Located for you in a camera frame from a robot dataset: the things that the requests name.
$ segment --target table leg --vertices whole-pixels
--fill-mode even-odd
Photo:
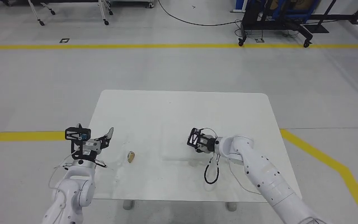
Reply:
[[[236,202],[225,202],[225,206],[230,212],[235,212],[237,208]]]
[[[123,209],[131,210],[134,206],[134,200],[124,200],[123,201]]]

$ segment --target white cable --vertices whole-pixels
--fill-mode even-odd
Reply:
[[[211,128],[200,128],[200,130],[206,130],[206,129],[212,130]],[[212,131],[213,131],[214,134],[215,134],[215,138],[218,138],[218,135],[216,134],[216,132],[215,132],[214,130],[212,130]]]
[[[54,224],[54,223],[56,222],[56,220],[58,219],[58,217],[61,216],[61,218],[62,218],[62,213],[63,213],[63,209],[61,209],[60,213],[58,213],[58,216],[56,217],[55,221],[54,221],[52,224]]]
[[[59,191],[61,191],[61,192],[63,193],[63,195],[64,195],[64,202],[63,202],[63,203],[65,203],[65,204],[66,204],[66,201],[67,201],[65,191],[63,191],[63,190],[61,190],[61,189],[59,189],[59,188],[55,188],[55,187],[50,186],[50,183],[51,183],[52,177],[54,176],[54,174],[55,174],[55,172],[57,171],[57,169],[61,166],[61,164],[62,164],[68,157],[70,157],[71,155],[75,154],[76,152],[77,152],[77,151],[75,150],[73,153],[71,153],[69,156],[67,156],[64,160],[62,160],[62,162],[61,162],[58,166],[54,167],[55,170],[54,170],[54,172],[52,173],[52,175],[51,175],[51,177],[50,177],[50,180],[49,180],[49,183],[48,183],[48,186],[49,186],[50,189],[59,190]]]
[[[239,183],[239,185],[242,187],[242,189],[244,189],[244,190],[247,191],[247,192],[253,193],[253,194],[261,195],[261,194],[258,193],[258,192],[252,192],[252,191],[250,191],[250,190],[244,188],[243,185],[240,183],[240,181],[239,181],[239,180],[237,179],[237,177],[235,176],[235,174],[233,173],[233,171],[231,170],[230,161],[228,161],[228,165],[229,165],[229,169],[230,169],[231,174],[234,176],[234,178],[235,178],[236,181]]]

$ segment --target white table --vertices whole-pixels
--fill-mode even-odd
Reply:
[[[252,137],[254,149],[266,155],[302,197],[264,94],[104,90],[89,128],[97,137],[110,127],[110,146],[98,157],[108,168],[96,169],[96,199],[265,202],[240,187],[225,159],[219,162],[219,180],[204,182],[210,155],[186,145],[193,127],[213,128],[219,136]],[[135,152],[132,163],[127,162],[129,151]],[[243,186],[256,191],[243,167],[231,167]],[[215,171],[211,169],[209,180],[215,179]]]

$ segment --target black frame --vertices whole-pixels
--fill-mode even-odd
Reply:
[[[253,24],[251,24],[251,23],[246,23],[245,20],[243,19],[240,26],[242,38],[239,38],[239,46],[242,46],[246,41],[247,35],[245,30],[293,30],[293,31],[298,31],[306,38],[303,47],[305,48],[308,47],[311,44],[310,41],[312,40],[313,35],[307,29],[303,28],[299,23],[289,18],[285,18],[289,4],[287,3],[284,4],[284,7],[280,12],[280,18],[278,20],[266,21],[272,2],[273,0],[267,1],[262,17],[259,21],[256,21]],[[325,14],[313,14],[309,17],[309,20],[320,20],[319,25],[321,25],[323,20],[349,20],[354,25],[358,24],[358,11],[353,15],[338,15],[338,14],[328,15],[328,12],[330,11],[330,9],[332,8],[335,2],[336,1],[332,1],[331,5],[326,10]]]
[[[267,1],[265,9],[263,10],[262,17],[259,21],[256,21],[254,23],[246,22],[244,16],[244,19],[241,22],[240,26],[242,38],[239,38],[239,46],[243,46],[244,42],[246,41],[247,35],[245,30],[293,30],[298,31],[306,38],[303,47],[308,47],[309,44],[311,44],[310,40],[312,40],[313,35],[308,30],[303,28],[298,22],[295,22],[289,18],[285,18],[286,12],[289,7],[289,4],[287,4],[287,2],[284,3],[283,9],[280,12],[280,17],[278,20],[266,21],[272,2],[273,0]]]

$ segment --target yellow floor stripe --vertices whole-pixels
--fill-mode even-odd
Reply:
[[[57,44],[57,45],[0,45],[0,50],[55,49],[143,49],[143,48],[303,48],[302,44]],[[358,44],[312,44],[309,48],[357,49]]]
[[[63,141],[62,132],[0,132],[0,142]]]
[[[317,148],[311,146],[307,142],[303,141],[302,139],[298,138],[297,136],[293,135],[287,130],[282,129],[281,135],[287,141],[291,142],[295,146],[299,147],[306,153],[310,154],[311,156],[315,157],[317,160],[321,161],[322,163],[326,164],[330,168],[336,170],[341,177],[343,178],[345,184],[347,185],[348,190],[352,194],[355,202],[358,204],[358,183],[356,182],[353,174],[345,165],[339,163],[335,159],[329,157],[328,155],[324,154]]]
[[[348,190],[358,204],[358,183],[351,171],[345,165],[311,146],[307,142],[293,135],[287,130],[281,129],[281,135],[290,143],[299,147],[317,160],[336,170],[343,178]],[[0,132],[0,142],[23,142],[23,141],[63,141],[64,131],[61,132]]]

